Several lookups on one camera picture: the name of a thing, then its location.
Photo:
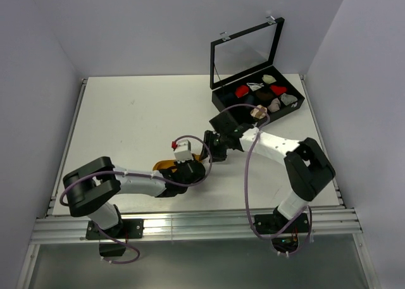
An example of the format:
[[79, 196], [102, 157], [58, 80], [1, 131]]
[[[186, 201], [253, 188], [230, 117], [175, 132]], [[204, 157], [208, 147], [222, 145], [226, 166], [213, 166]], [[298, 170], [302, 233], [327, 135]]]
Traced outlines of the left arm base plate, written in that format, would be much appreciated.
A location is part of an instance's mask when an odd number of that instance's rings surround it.
[[[143, 236], [143, 219], [123, 219], [117, 225], [103, 230], [109, 237], [115, 239], [140, 239]], [[85, 234], [86, 240], [104, 240], [106, 237], [99, 231], [95, 222], [89, 221]]]

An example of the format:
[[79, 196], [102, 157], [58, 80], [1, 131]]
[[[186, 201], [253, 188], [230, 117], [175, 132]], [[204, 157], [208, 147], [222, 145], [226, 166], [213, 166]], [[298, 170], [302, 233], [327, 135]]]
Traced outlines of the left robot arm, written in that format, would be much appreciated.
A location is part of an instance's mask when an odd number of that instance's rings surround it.
[[118, 194], [138, 194], [170, 198], [186, 193], [210, 174], [212, 162], [192, 155], [184, 162], [150, 172], [131, 171], [115, 166], [107, 156], [99, 157], [68, 173], [59, 202], [72, 217], [87, 216], [109, 238], [121, 235], [123, 221], [118, 206], [109, 200]]

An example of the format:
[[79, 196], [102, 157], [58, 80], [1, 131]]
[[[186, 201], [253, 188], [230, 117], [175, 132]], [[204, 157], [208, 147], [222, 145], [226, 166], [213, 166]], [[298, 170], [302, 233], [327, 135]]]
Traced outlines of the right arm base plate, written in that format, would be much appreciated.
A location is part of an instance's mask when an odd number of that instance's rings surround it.
[[[254, 215], [254, 226], [260, 235], [275, 234], [288, 222], [289, 220], [278, 211], [274, 211], [272, 214]], [[282, 233], [307, 233], [309, 226], [310, 223], [307, 214], [301, 213]]]

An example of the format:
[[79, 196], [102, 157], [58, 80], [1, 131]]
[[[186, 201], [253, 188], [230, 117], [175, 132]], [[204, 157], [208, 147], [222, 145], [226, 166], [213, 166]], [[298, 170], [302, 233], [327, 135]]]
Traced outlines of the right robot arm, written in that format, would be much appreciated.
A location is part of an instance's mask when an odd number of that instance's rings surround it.
[[300, 141], [272, 135], [252, 124], [237, 123], [229, 112], [222, 112], [209, 122], [213, 129], [204, 132], [208, 149], [201, 151], [201, 159], [211, 156], [214, 163], [223, 162], [228, 150], [247, 154], [244, 175], [246, 206], [249, 205], [248, 176], [252, 154], [285, 167], [291, 191], [273, 212], [274, 225], [279, 231], [289, 231], [295, 225], [297, 215], [335, 178], [331, 162], [313, 138]]

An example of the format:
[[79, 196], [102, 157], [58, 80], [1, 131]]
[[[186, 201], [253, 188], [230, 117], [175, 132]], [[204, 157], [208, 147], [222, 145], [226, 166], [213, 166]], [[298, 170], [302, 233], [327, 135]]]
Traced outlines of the mustard yellow sock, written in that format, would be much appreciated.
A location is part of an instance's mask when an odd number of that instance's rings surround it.
[[176, 172], [178, 169], [179, 164], [183, 163], [189, 163], [191, 161], [196, 161], [198, 162], [203, 168], [205, 168], [204, 164], [202, 161], [199, 159], [200, 155], [196, 155], [192, 153], [192, 159], [189, 160], [183, 160], [179, 161], [176, 159], [170, 159], [170, 160], [162, 160], [158, 161], [154, 166], [153, 166], [153, 171], [159, 171], [159, 170], [164, 170], [164, 169], [169, 169], [172, 173]]

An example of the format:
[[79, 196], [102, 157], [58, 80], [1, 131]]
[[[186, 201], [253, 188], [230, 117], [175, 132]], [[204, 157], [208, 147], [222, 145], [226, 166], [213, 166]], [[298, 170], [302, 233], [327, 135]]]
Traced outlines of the brown striped sock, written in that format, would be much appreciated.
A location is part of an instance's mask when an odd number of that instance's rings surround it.
[[264, 118], [268, 117], [268, 109], [265, 106], [262, 105], [257, 105], [255, 108], [253, 108], [250, 112], [250, 115], [255, 119], [255, 120], [262, 120]]

